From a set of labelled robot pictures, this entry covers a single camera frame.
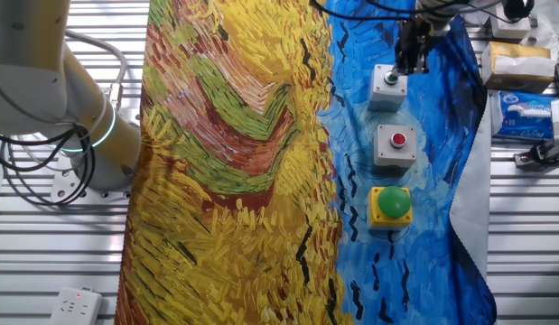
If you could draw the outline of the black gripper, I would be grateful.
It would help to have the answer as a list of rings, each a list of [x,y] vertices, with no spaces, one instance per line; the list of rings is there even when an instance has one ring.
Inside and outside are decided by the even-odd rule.
[[[400,24],[394,67],[396,75],[408,76],[429,72],[427,62],[429,51],[425,44],[419,46],[419,41],[421,37],[426,39],[432,29],[432,24],[419,16],[411,16]],[[417,48],[418,52],[415,57],[414,51]]]

